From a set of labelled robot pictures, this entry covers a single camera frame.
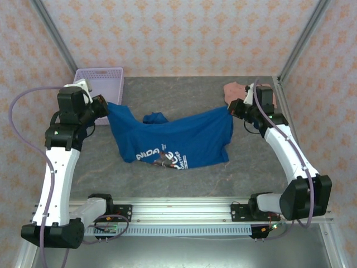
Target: gray countertop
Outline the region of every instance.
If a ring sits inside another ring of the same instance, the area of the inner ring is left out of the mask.
[[[140,77],[125,78],[123,105],[136,119],[162,112],[171,121],[225,105],[223,86],[249,84],[255,77]],[[273,85],[271,77],[261,83]],[[109,126],[97,126],[86,139],[78,160],[71,198],[92,193],[120,197],[247,197],[253,193],[280,193],[286,187],[284,171],[269,144],[248,133],[234,118],[227,147],[230,161],[188,170],[165,169],[135,161],[125,163]]]

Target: patterned wallpaper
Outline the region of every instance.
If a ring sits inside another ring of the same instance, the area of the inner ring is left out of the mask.
[[[2,0],[0,18],[0,267],[5,268],[13,267],[21,226],[31,218],[45,174],[45,162],[10,129],[9,104],[27,88],[63,85],[73,76],[29,0]],[[15,106],[15,123],[44,148],[44,133],[57,107],[56,92],[25,96]]]
[[[357,264],[357,5],[335,0],[284,85],[299,141],[333,180],[332,210]]]
[[[278,75],[318,0],[44,0],[79,68]]]

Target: blue t-shirt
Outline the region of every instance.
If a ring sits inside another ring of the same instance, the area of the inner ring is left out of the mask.
[[[227,162],[225,145],[233,134],[233,118],[220,107],[168,122],[161,113],[141,123],[127,106],[109,103],[109,123],[125,162],[139,160],[175,169]]]

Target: purple plastic basket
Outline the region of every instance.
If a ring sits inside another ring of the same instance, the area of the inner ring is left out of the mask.
[[[102,95],[107,102],[122,104],[124,87],[123,68],[86,68],[78,69],[74,76],[74,82],[86,79],[91,83],[93,91],[91,96]],[[109,125],[107,117],[97,119],[96,125]]]

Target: pink patterned wall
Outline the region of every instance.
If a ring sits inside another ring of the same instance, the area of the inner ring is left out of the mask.
[[[9,104],[25,89],[64,85],[73,76],[29,0],[2,0],[0,18],[0,267],[12,268],[21,226],[40,198],[45,163],[14,136]],[[56,92],[25,96],[15,106],[16,126],[44,148],[44,133],[57,108]]]
[[[278,75],[318,0],[44,0],[80,68]]]
[[[344,249],[357,264],[357,5],[332,1],[284,85],[300,144],[333,181]]]

